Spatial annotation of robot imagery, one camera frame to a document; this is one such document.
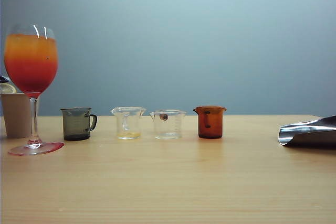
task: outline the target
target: dark gray beaker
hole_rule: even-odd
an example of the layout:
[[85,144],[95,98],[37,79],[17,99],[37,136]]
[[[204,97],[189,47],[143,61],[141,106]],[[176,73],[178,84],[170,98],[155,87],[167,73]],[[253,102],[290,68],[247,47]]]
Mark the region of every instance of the dark gray beaker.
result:
[[77,107],[61,109],[63,113],[63,135],[64,140],[77,141],[90,137],[97,124],[97,116],[90,114],[91,108]]

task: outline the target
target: glass stem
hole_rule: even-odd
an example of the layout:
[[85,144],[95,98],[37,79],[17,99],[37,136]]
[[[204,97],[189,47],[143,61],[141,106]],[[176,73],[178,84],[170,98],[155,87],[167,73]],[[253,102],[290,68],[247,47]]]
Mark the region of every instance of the glass stem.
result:
[[37,98],[29,98],[30,100],[30,112],[31,112],[31,137],[28,141],[28,145],[38,145],[42,143],[42,140],[38,136],[37,132]]

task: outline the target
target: measuring cup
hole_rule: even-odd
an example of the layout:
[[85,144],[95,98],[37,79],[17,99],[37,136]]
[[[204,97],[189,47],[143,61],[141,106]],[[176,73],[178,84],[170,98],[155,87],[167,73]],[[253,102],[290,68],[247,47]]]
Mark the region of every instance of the measuring cup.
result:
[[154,121],[155,138],[180,138],[182,118],[186,114],[181,110],[156,110],[150,113]]
[[61,109],[63,114],[63,136],[64,140],[76,141],[90,137],[97,124],[97,116],[90,114],[91,108],[77,107],[71,109]]
[[134,139],[140,136],[139,121],[146,111],[142,107],[116,107],[111,113],[117,117],[117,138]]
[[198,106],[198,136],[201,138],[221,138],[223,135],[223,112],[221,106]]

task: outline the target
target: brown beaker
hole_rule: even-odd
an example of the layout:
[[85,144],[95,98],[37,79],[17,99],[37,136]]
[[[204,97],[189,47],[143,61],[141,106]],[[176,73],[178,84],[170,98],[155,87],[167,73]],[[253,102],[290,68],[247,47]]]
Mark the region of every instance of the brown beaker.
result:
[[221,106],[198,106],[198,136],[201,138],[221,138],[223,135],[223,113]]

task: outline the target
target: gray glass measuring cup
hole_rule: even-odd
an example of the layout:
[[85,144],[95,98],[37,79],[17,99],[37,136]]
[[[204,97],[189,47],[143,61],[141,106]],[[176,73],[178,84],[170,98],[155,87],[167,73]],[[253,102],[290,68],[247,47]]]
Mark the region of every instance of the gray glass measuring cup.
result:
[[182,137],[181,124],[185,114],[186,112],[181,110],[156,110],[151,112],[155,138],[176,139]]
[[90,114],[91,108],[77,107],[61,109],[63,113],[63,135],[64,140],[76,141],[90,137],[97,124],[97,116]]
[[143,107],[116,107],[111,110],[111,113],[117,117],[117,138],[138,138],[141,135],[140,117],[145,111]]

